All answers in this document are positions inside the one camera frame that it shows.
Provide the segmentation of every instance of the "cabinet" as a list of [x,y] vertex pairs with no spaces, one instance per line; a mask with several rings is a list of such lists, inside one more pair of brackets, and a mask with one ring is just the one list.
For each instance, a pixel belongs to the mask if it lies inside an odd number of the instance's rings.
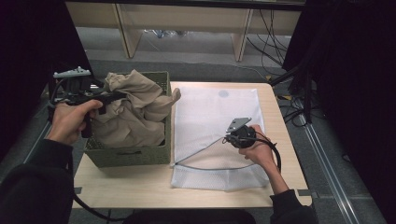
[[[134,57],[142,30],[229,33],[235,59],[242,61],[247,34],[267,34],[270,10],[219,7],[172,7],[66,2],[76,26],[117,28],[125,56]],[[275,34],[292,35],[300,12],[276,11]]]

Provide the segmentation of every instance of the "black sleeve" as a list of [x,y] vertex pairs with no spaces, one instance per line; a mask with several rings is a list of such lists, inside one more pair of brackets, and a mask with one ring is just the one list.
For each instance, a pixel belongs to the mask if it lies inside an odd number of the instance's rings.
[[271,215],[271,223],[318,223],[312,208],[300,204],[293,189],[289,189],[285,192],[277,195],[272,195],[270,197],[273,201],[274,207],[274,213]]
[[65,167],[72,150],[42,140],[27,163],[11,170],[0,187],[0,223],[68,223],[74,188]]

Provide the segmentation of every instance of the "gray floor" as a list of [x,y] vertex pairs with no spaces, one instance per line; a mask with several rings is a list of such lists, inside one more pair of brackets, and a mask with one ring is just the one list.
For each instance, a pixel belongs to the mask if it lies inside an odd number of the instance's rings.
[[[170,35],[166,35],[163,38],[158,38],[151,31],[147,31],[142,36],[135,56],[132,59],[126,59],[120,42],[120,34],[117,30],[78,28],[78,33],[84,48],[87,50],[89,59],[92,60],[93,70],[101,68],[102,72],[106,64],[111,65],[114,62],[136,65],[153,63],[162,67],[166,67],[166,64],[172,66],[175,63],[198,64],[202,67],[215,67],[216,64],[220,64],[224,68],[234,68],[234,70],[230,71],[243,73],[246,76],[251,74],[262,78],[262,80],[269,75],[261,68],[262,64],[268,67],[267,70],[270,70],[270,72],[283,72],[276,63],[273,63],[268,58],[262,59],[262,55],[249,43],[246,45],[243,61],[237,63],[233,56],[231,37],[227,34],[188,32],[186,35],[180,36],[170,33]],[[263,43],[256,35],[250,35],[249,38],[255,45],[262,48]],[[280,36],[279,40],[287,46],[290,38]],[[276,53],[273,50],[268,52],[276,57]],[[285,81],[285,83],[277,85],[274,88],[275,93],[288,94],[286,91],[288,84],[289,82]],[[288,107],[291,101],[279,100],[278,102],[284,115],[291,112],[292,109]],[[20,143],[11,149],[8,156],[0,164],[0,175],[2,178],[9,169],[23,162],[26,158],[30,148],[32,148],[39,136],[39,132],[32,132],[31,130],[40,130],[46,125],[43,122],[46,114],[40,108],[37,109],[37,113],[28,124],[26,131],[21,135]],[[288,122],[287,127],[290,138],[311,191],[313,207],[317,213],[319,223],[386,223],[351,163],[342,159],[341,155],[344,151],[333,133],[331,125],[326,119],[322,119],[323,115],[319,110],[315,111],[315,115],[317,117],[313,117],[311,128],[318,136],[330,166],[336,173],[337,184],[341,187],[341,191],[346,194],[347,201],[351,203],[353,212],[358,220],[358,222],[351,222],[348,221],[346,216],[343,216],[343,210],[340,209],[341,203],[337,202],[337,197],[334,197],[336,192],[332,187],[332,181],[326,176],[326,170],[318,159],[315,145],[312,143],[312,139],[308,137],[307,128],[296,127],[291,122]],[[82,144],[78,143],[76,148],[81,148],[81,146]],[[109,210],[100,209],[100,211],[107,214]],[[248,211],[254,215],[257,223],[269,223],[269,216],[272,214],[271,209],[254,208],[248,209]],[[112,209],[111,216],[126,217],[132,212],[131,209]],[[69,223],[90,224],[106,222],[83,209],[73,209]]]

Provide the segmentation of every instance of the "handle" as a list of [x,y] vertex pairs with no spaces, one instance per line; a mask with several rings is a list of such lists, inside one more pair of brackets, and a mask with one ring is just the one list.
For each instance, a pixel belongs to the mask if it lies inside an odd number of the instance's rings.
[[85,129],[81,132],[81,137],[83,138],[90,138],[92,137],[92,126],[91,126],[91,117],[90,113],[87,113],[84,117],[84,121],[87,124]]

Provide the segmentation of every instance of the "right hand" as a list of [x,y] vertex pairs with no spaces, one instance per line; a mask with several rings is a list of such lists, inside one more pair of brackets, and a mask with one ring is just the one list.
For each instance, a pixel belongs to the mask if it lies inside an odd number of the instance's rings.
[[[262,132],[260,125],[254,124],[250,127],[253,128],[257,133],[256,138],[270,141],[270,139]],[[265,167],[273,166],[275,164],[272,149],[260,141],[256,141],[251,147],[239,148],[239,154],[245,155],[246,160],[252,160],[253,162],[262,166],[264,169]]]

